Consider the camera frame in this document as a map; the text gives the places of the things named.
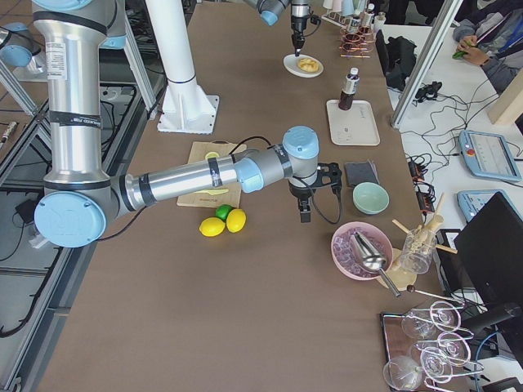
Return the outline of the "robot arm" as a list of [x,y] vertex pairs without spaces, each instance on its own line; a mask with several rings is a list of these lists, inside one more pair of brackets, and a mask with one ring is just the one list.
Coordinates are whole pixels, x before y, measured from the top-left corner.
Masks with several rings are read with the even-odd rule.
[[[32,1],[46,43],[52,168],[34,222],[60,247],[97,240],[112,221],[158,201],[240,183],[245,193],[287,179],[301,221],[310,221],[315,189],[330,186],[341,215],[341,170],[318,163],[315,132],[296,126],[283,142],[140,176],[109,176],[101,163],[99,48],[126,43],[124,1]],[[160,131],[212,133],[219,104],[196,81],[181,1],[146,1],[168,80]]]
[[305,30],[307,21],[313,19],[313,13],[308,1],[298,0],[246,0],[251,8],[255,9],[261,19],[269,26],[274,25],[290,7],[291,9],[291,30],[294,55],[301,55],[302,48],[306,42]]

